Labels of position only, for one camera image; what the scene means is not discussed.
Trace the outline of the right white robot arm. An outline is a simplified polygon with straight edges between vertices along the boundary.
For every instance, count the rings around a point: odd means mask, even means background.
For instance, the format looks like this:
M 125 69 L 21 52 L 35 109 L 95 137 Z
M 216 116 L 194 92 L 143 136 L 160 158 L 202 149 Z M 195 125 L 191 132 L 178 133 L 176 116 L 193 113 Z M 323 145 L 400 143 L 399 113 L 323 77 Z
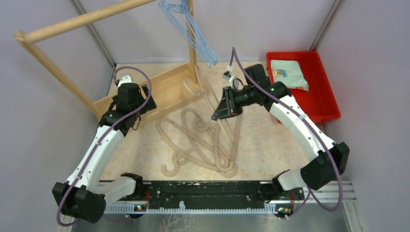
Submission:
M 230 85 L 222 89 L 222 97 L 211 116 L 212 120 L 239 116 L 245 106 L 263 106 L 291 132 L 309 161 L 302 168 L 284 171 L 272 179 L 272 192 L 276 198 L 285 199 L 294 188 L 319 190 L 344 173 L 349 147 L 344 142 L 336 143 L 324 134 L 282 82 L 271 83 L 262 64 L 256 64 L 244 69 L 247 84 L 238 89 L 236 83 L 241 83 L 241 80 L 232 70 L 232 66 L 227 66 L 223 74 Z

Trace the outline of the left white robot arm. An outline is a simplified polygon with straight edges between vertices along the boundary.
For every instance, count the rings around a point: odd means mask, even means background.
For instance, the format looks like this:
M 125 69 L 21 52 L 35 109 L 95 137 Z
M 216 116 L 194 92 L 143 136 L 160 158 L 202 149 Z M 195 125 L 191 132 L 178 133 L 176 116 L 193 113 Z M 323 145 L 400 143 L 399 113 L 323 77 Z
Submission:
M 58 204 L 57 222 L 61 215 L 90 223 L 98 222 L 106 207 L 124 198 L 139 200 L 144 196 L 142 177 L 124 173 L 117 180 L 99 186 L 102 173 L 113 152 L 124 140 L 141 114 L 155 109 L 152 98 L 152 83 L 138 85 L 130 76 L 117 81 L 117 95 L 112 98 L 108 110 L 103 114 L 93 143 L 73 173 L 63 183 L 57 182 L 52 189 Z

